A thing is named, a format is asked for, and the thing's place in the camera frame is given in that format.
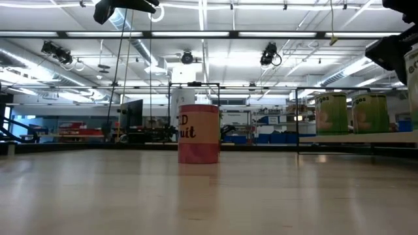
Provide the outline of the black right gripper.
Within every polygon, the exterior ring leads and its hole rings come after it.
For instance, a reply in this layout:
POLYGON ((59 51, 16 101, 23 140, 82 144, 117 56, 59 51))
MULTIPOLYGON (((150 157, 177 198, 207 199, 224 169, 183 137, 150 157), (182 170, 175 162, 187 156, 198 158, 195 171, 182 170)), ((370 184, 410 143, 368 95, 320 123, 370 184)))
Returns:
POLYGON ((417 25, 395 36, 383 37, 365 49, 365 56, 388 71, 395 71, 398 79, 407 85, 404 55, 417 44, 417 25))

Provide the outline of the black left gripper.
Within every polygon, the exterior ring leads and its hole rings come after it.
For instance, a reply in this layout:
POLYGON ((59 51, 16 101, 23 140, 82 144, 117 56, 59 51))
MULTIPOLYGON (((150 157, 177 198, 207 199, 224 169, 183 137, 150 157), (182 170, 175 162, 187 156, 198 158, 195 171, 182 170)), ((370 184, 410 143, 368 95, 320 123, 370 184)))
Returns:
POLYGON ((113 15, 115 7, 155 13, 159 4, 159 0, 100 0, 95 4, 93 19, 103 25, 113 15))

